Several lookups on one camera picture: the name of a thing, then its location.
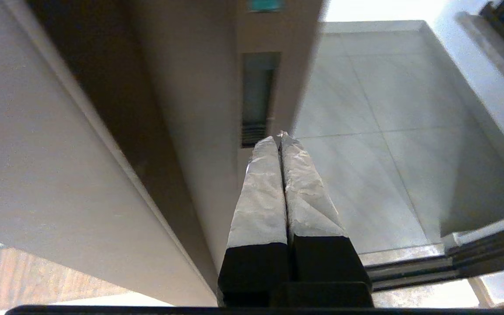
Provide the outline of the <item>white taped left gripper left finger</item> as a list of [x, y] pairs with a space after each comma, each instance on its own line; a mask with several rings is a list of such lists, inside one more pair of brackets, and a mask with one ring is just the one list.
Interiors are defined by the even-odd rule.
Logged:
[[252, 150], [218, 277], [220, 307], [266, 307], [290, 279], [287, 213], [273, 137]]

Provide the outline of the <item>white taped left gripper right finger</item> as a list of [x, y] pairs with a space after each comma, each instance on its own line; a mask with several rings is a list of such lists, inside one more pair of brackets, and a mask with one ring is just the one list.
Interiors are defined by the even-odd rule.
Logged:
[[281, 288], [280, 303], [371, 307], [372, 281], [311, 156], [288, 133], [280, 137], [291, 262], [291, 281]]

